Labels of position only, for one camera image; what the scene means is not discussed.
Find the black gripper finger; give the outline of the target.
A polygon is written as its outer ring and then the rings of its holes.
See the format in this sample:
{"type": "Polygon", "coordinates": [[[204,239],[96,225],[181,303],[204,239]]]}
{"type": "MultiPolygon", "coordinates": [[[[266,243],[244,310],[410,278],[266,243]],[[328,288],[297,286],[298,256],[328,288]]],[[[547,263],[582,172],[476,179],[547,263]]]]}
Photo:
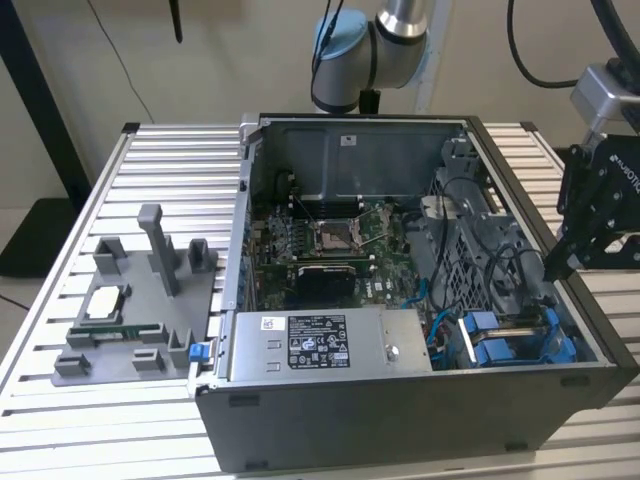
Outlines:
{"type": "Polygon", "coordinates": [[[544,280],[566,279],[577,269],[572,256],[581,263],[591,240],[592,213],[587,212],[594,195],[591,178],[592,155],[578,144],[561,150],[564,171],[557,202],[562,216],[557,243],[544,259],[544,280]]]}
{"type": "Polygon", "coordinates": [[[639,269],[639,200],[559,200],[559,278],[575,270],[639,269]]]}

